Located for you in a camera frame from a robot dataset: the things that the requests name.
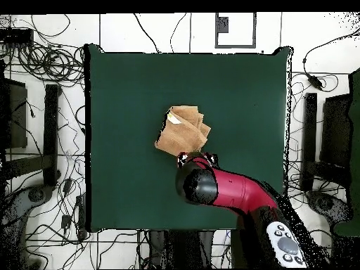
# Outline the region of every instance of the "power adapter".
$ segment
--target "power adapter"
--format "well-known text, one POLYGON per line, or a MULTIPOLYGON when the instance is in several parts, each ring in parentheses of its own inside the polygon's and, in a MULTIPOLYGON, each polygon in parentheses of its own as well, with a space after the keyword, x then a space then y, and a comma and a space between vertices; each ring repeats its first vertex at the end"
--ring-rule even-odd
POLYGON ((307 75, 307 80, 314 88, 323 91, 323 85, 317 77, 314 75, 307 75))
POLYGON ((71 225, 71 216, 64 214, 61 217, 61 228, 64 230, 68 230, 70 229, 70 225, 71 225))
POLYGON ((64 188, 63 188, 64 198, 66 198, 68 196, 71 187, 72 187, 72 180, 66 179, 65 184, 64 184, 64 188))

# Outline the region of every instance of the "cable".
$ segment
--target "cable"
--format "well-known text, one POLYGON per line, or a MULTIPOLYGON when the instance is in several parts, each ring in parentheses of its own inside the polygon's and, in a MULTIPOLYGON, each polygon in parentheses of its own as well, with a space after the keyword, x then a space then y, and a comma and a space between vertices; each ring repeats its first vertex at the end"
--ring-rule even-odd
POLYGON ((319 77, 316 77, 316 76, 311 76, 309 75, 309 73, 306 71, 305 69, 305 63, 307 62, 307 56, 314 50, 318 49, 318 48, 321 48, 322 46, 326 46, 334 41, 337 41, 337 40, 341 40, 341 39, 345 39, 345 38, 348 38, 348 37, 352 37, 354 36, 356 33, 360 32, 360 28, 358 28, 355 32, 351 33, 351 34, 347 34, 347 35, 344 35, 344 36, 341 36, 341 37, 337 37, 335 39, 332 39, 328 42, 326 42, 325 44, 321 44, 320 46, 316 46, 315 48, 312 48, 310 51, 307 52, 307 54, 305 55, 304 59, 302 60, 302 64, 304 66, 304 72, 305 72, 305 75, 307 76, 310 84, 314 87, 314 88, 317 88, 318 90, 320 91, 324 91, 324 92, 331 92, 331 91, 325 91, 323 90, 323 86, 319 80, 319 77))
POLYGON ((48 35, 48 34, 40 33, 40 31, 39 31, 39 30, 37 29, 37 27, 35 26, 35 23, 34 23, 34 15, 31 15, 31 22, 32 22, 32 25, 34 26, 34 29, 37 31, 37 33, 38 33, 41 37, 57 37, 57 36, 59 36, 60 34, 64 33, 64 32, 66 31, 66 29, 67 29, 67 28, 70 26, 70 24, 71 24, 71 21, 70 21, 69 17, 68 17, 66 14, 64 14, 64 16, 67 18, 67 21, 68 21, 65 29, 64 29, 63 31, 61 31, 61 32, 59 32, 59 33, 56 33, 56 34, 53 34, 53 35, 48 35))
POLYGON ((46 263, 45 263, 45 266, 44 266, 44 268, 43 268, 42 270, 45 270, 45 269, 47 268, 47 266, 48 266, 48 264, 49 264, 49 259, 48 259, 48 257, 43 256, 43 255, 40 255, 40 254, 37 254, 37 253, 35 253, 35 252, 30 252, 28 249, 26 249, 26 252, 29 253, 29 254, 31 254, 31 255, 44 258, 44 259, 46 260, 46 263))
POLYGON ((82 108, 85 108, 85 105, 82 105, 80 108, 77 109, 76 113, 75 113, 75 120, 77 123, 79 123, 80 125, 85 125, 85 123, 81 123, 79 121, 79 118, 77 118, 77 113, 82 109, 82 108))
POLYGON ((104 251, 100 254, 100 256, 99 256, 98 269, 100 269, 100 267, 101 267, 101 256, 102 256, 103 254, 105 254, 106 252, 108 252, 108 251, 114 246, 114 244, 116 244, 116 240, 117 240, 120 236, 135 236, 135 235, 136 235, 136 233, 133 233, 133 234, 127 234, 127 233, 118 234, 118 235, 115 237, 114 242, 111 244, 111 246, 110 246, 108 249, 104 250, 104 251))
POLYGON ((175 33, 176 29, 177 29, 177 26, 179 26, 180 22, 182 21, 183 18, 186 17, 187 14, 188 14, 188 13, 185 13, 184 16, 183 16, 183 17, 178 21, 178 23, 176 24, 176 27, 175 27, 175 29, 174 29, 174 31, 173 31, 173 33, 172 33, 172 36, 170 37, 170 46, 171 46, 171 47, 172 47, 172 37, 174 36, 174 33, 175 33))
POLYGON ((143 30, 143 32, 146 34, 146 36, 152 41, 152 43, 153 43, 153 45, 154 45, 154 47, 155 47, 156 53, 160 53, 160 51, 158 50, 158 48, 157 48, 155 42, 153 41, 153 39, 152 39, 152 38, 149 36, 149 34, 143 29, 143 26, 141 26, 141 23, 140 23, 140 20, 139 20, 138 16, 137 16, 135 13, 133 13, 133 15, 135 16, 135 18, 136 18, 136 20, 137 20, 137 22, 138 22, 141 30, 143 30))

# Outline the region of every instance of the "green tabletop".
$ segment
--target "green tabletop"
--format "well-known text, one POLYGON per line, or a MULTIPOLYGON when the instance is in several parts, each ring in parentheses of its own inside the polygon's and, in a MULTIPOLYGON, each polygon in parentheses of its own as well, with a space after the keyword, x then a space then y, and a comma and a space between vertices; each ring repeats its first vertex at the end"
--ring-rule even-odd
POLYGON ((231 211, 176 194, 176 158, 154 146, 173 105, 205 115, 212 130, 202 151, 218 154, 221 168, 281 193, 290 52, 101 53, 90 45, 91 229, 236 227, 231 211))

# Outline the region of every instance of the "cloth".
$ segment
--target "cloth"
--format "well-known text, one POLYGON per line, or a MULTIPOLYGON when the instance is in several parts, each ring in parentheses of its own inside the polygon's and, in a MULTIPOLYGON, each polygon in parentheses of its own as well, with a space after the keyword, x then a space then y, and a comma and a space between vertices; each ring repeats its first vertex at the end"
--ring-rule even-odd
POLYGON ((200 151, 211 129, 203 123, 203 118, 196 106, 171 107, 165 114, 155 147, 173 156, 181 152, 200 151))

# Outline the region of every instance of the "white floor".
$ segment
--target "white floor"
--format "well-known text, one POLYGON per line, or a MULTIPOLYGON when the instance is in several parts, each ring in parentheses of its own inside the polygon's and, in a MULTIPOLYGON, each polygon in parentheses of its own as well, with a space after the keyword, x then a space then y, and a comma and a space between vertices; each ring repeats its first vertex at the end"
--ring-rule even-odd
MULTIPOLYGON (((64 33, 54 38, 49 38, 54 43, 65 44, 80 47, 84 44, 94 43, 100 44, 104 51, 141 51, 146 53, 155 53, 155 47, 147 36, 142 32, 136 18, 132 14, 107 14, 107 15, 68 15, 71 23, 64 33)), ((241 18, 239 16, 231 16, 232 18, 241 18)), ((236 53, 236 52, 256 52, 273 53, 279 46, 292 46, 294 48, 294 55, 292 58, 292 71, 294 72, 293 83, 301 82, 304 88, 308 87, 306 77, 302 75, 304 72, 302 59, 310 49, 323 44, 331 39, 350 34, 360 27, 360 15, 348 13, 257 13, 257 46, 255 49, 215 49, 214 48, 214 13, 175 13, 175 14, 141 14, 139 20, 147 33, 152 37, 160 52, 175 53, 236 53), (172 38, 172 47, 170 45, 170 38, 176 27, 178 21, 182 18, 179 26, 172 38)), ((14 27, 31 27, 30 15, 13 15, 12 16, 14 27)), ((34 15, 33 21, 37 29, 43 34, 53 35, 63 31, 67 26, 68 20, 64 15, 34 15)), ((0 19, 1 25, 8 25, 6 20, 0 19)), ((244 32, 251 30, 251 26, 241 28, 244 32)), ((35 41, 44 44, 38 37, 37 33, 34 34, 35 41)), ((330 93, 324 93, 309 87, 305 92, 316 92, 318 94, 318 121, 322 118, 322 105, 326 97, 346 94, 349 92, 349 82, 347 75, 356 69, 360 68, 360 37, 352 37, 334 42, 327 46, 314 50, 308 56, 306 67, 308 72, 314 72, 316 75, 328 75, 324 77, 326 81, 326 90, 331 90, 335 87, 336 75, 339 84, 336 89, 330 93)), ((74 48, 64 47, 69 52, 74 52, 74 48)), ((36 106, 38 109, 33 108, 35 118, 30 116, 28 109, 27 129, 32 132, 39 148, 43 147, 43 128, 44 128, 44 85, 38 79, 29 74, 24 74, 22 66, 18 64, 17 59, 14 58, 12 62, 11 72, 9 69, 6 71, 6 76, 11 79, 24 82, 28 90, 28 102, 36 106)), ((296 101, 301 99, 302 85, 296 84, 293 87, 296 101)), ((76 155, 81 155, 84 152, 84 135, 80 131, 79 125, 76 123, 73 112, 80 106, 84 105, 84 92, 80 85, 73 87, 63 88, 64 95, 60 97, 60 111, 58 126, 63 127, 59 131, 59 155, 58 168, 64 174, 67 171, 68 163, 70 170, 72 169, 76 155)), ((294 115, 298 120, 302 119, 302 104, 297 105, 294 115)), ((84 122, 84 109, 79 112, 79 120, 84 122)), ((290 130, 295 131, 302 126, 296 120, 291 120, 290 130)), ((320 133, 321 123, 319 126, 319 135, 317 142, 317 157, 319 157, 320 133)), ((301 131, 291 135, 301 144, 301 131)), ((28 137, 28 146, 26 149, 13 149, 11 155, 7 155, 10 160, 33 156, 38 154, 37 147, 30 135, 28 137)), ((290 142, 290 160, 296 159, 295 150, 296 141, 292 139, 290 142)), ((80 166, 80 174, 84 173, 84 163, 79 162, 84 160, 80 156, 77 164, 80 166)), ((24 178, 29 175, 19 177, 9 181, 11 185, 9 188, 12 190, 19 187, 24 178)), ((73 179, 81 178, 81 176, 74 172, 73 179)), ((38 174, 28 179, 23 186, 31 186, 34 183, 41 183, 42 175, 38 174)), ((80 187, 70 195, 67 202, 67 208, 71 208, 75 204, 75 197, 85 192, 85 182, 80 181, 80 187)), ((340 199, 346 200, 343 192, 337 195, 340 199)), ((299 195, 292 199, 294 208, 297 208, 299 216, 302 218, 305 226, 309 230, 323 229, 328 231, 329 227, 326 220, 312 212, 305 203, 300 201, 304 200, 303 196, 299 195)), ((27 233, 32 233, 40 224, 50 225, 55 231, 58 231, 61 223, 61 216, 58 215, 59 208, 56 192, 52 199, 45 205, 38 207, 32 212, 32 216, 40 212, 47 212, 37 217, 30 218, 27 225, 27 233)), ((36 253, 47 256, 49 264, 46 269, 60 269, 63 267, 65 261, 72 256, 72 259, 67 263, 70 264, 65 269, 93 269, 96 264, 96 252, 99 254, 107 250, 114 239, 119 233, 136 233, 135 231, 104 231, 98 235, 91 236, 93 242, 86 245, 83 253, 72 264, 74 253, 80 249, 80 246, 65 245, 54 246, 61 244, 61 238, 54 234, 50 229, 45 230, 43 233, 33 235, 27 242, 29 250, 36 250, 36 253)), ((330 245, 330 238, 323 233, 313 233, 314 240, 319 245, 330 245)), ((70 231, 69 239, 76 239, 74 229, 70 231)), ((224 243, 229 244, 230 238, 226 237, 226 231, 217 231, 214 238, 213 255, 222 255, 224 251, 224 243)), ((102 255, 101 269, 128 269, 134 265, 136 259, 136 236, 119 236, 117 237, 116 244, 106 253, 102 255)), ((147 245, 141 246, 141 254, 147 257, 147 245)), ((215 257, 212 263, 216 267, 221 266, 221 257, 215 257)), ((222 268, 228 268, 229 263, 226 258, 222 268)))

